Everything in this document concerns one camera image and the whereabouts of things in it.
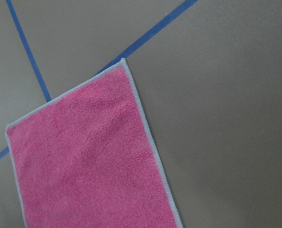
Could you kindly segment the pink towel with grey edge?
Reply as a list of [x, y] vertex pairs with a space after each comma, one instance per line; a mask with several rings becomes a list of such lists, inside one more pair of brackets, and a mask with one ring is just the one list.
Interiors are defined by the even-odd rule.
[[183, 226], [125, 58], [5, 137], [25, 227]]

